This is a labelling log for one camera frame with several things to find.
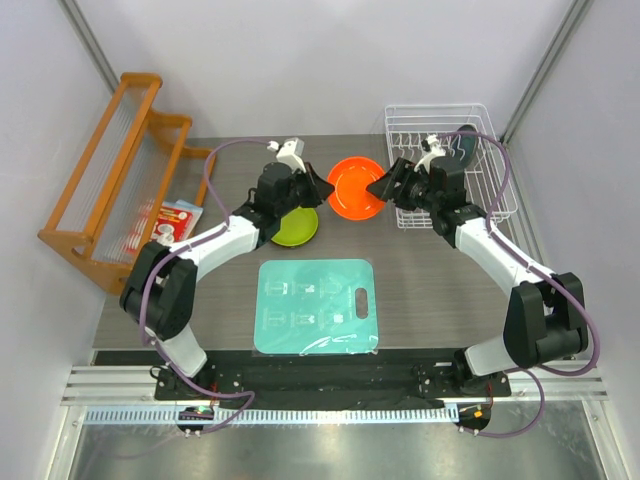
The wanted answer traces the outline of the orange plate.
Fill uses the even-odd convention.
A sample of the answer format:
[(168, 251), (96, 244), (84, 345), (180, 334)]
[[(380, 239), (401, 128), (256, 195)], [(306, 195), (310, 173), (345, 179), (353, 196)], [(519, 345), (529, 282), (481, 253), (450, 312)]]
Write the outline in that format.
[(329, 197), (333, 211), (350, 221), (365, 221), (380, 213), (385, 203), (370, 194), (366, 187), (379, 180), (385, 170), (374, 160), (352, 156), (338, 162), (328, 181), (334, 186)]

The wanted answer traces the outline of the lime green plate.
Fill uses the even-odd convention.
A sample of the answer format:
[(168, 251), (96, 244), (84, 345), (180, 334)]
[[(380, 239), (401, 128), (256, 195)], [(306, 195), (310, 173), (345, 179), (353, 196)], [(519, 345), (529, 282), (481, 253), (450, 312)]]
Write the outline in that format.
[(318, 226), (316, 210), (299, 207), (281, 219), (280, 229), (271, 241), (282, 247), (299, 247), (315, 236)]

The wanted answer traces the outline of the dark teal plate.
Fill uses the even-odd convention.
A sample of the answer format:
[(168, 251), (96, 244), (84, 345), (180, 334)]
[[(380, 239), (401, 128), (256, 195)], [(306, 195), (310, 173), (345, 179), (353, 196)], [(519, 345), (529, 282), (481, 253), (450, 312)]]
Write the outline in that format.
[(476, 158), (478, 130), (472, 124), (464, 124), (456, 132), (457, 135), (453, 135), (449, 140), (448, 151), (462, 169), (467, 169)]

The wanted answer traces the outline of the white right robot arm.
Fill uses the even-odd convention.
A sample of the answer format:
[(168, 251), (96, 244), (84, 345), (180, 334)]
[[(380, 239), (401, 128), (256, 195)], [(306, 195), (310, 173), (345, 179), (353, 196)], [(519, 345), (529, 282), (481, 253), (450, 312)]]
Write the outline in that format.
[(455, 353), (451, 380), (457, 391), (472, 395), (495, 374), (587, 349), (581, 281), (535, 262), (493, 227), (484, 210), (468, 200), (458, 160), (441, 156), (416, 166), (400, 158), (366, 190), (400, 209), (428, 212), (433, 230), (479, 265), (507, 297), (502, 332)]

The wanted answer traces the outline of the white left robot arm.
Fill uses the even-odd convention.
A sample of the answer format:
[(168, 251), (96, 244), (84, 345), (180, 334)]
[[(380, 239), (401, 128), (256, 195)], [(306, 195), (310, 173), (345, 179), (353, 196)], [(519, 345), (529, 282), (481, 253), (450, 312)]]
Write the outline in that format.
[(308, 163), (293, 170), (272, 162), (247, 200), (220, 225), (172, 246), (150, 241), (141, 248), (119, 305), (179, 372), (177, 383), (187, 396), (203, 398), (213, 385), (212, 373), (204, 368), (207, 354), (190, 327), (197, 283), (271, 241), (286, 215), (299, 207), (316, 208), (333, 192)]

